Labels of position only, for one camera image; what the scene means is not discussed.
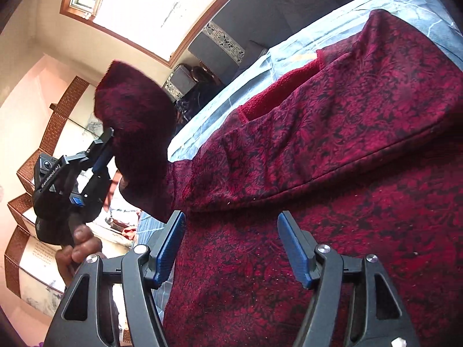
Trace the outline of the person's left hand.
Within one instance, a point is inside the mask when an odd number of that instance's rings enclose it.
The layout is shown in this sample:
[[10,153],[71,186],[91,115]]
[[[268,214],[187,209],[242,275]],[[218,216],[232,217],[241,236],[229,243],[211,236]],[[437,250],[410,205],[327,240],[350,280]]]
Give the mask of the person's left hand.
[[75,276],[76,267],[91,254],[102,253],[102,242],[87,225],[80,225],[74,231],[75,246],[70,245],[58,250],[55,255],[56,265],[61,278],[69,286]]

